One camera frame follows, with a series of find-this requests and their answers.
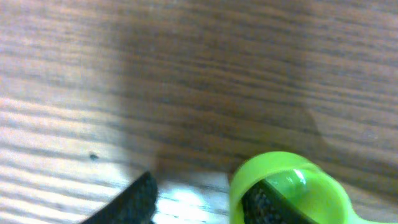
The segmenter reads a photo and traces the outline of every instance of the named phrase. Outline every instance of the green plastic object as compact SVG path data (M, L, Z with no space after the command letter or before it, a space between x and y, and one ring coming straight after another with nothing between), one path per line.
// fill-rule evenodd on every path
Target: green plastic object
M229 192L230 224L244 224L241 199L262 179L319 224L378 223L355 214L339 182L308 159L289 152L268 152L250 159L235 173Z

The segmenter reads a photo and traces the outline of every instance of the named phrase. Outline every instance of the brown wood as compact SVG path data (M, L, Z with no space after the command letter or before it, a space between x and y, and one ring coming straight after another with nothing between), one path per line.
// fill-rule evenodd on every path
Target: brown wood
M0 10L1 223L76 223L147 169L157 223L228 223L227 176L275 150L398 222L396 0Z

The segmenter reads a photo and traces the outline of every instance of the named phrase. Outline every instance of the dark spot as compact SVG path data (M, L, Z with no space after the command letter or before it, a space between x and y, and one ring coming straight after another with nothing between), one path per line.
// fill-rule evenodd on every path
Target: dark spot
M92 161L95 161L95 160L99 159L99 157L96 154L94 154L94 153L90 153L90 159Z

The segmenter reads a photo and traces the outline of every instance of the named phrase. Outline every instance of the black object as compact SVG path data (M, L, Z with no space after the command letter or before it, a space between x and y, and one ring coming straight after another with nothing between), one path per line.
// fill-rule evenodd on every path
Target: black object
M244 194L242 206L245 224L316 224L266 180Z
M157 194L156 180L146 172L111 203L81 224L150 224Z

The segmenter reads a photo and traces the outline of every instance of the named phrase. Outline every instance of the wooden surface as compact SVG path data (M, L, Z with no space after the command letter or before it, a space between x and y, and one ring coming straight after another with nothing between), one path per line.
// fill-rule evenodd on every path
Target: wooden surface
M275 150L398 222L396 0L0 10L1 223L77 223L147 169L156 223L228 223L228 177Z

